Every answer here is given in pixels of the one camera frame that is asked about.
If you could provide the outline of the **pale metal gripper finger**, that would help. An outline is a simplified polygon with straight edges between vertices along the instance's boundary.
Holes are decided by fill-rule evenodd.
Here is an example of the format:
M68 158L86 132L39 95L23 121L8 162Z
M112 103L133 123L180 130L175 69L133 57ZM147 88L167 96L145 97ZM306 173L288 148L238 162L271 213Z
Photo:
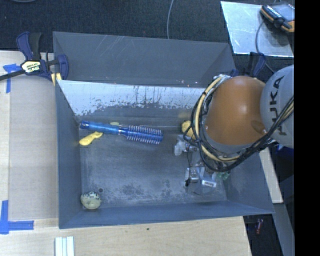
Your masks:
M198 177L196 176L195 178L193 178L191 175L189 175L188 178L185 180L185 191L188 194L199 195L199 185L200 182Z
M218 183L216 181L203 179L200 183L200 192L202 195L212 194L217 186Z

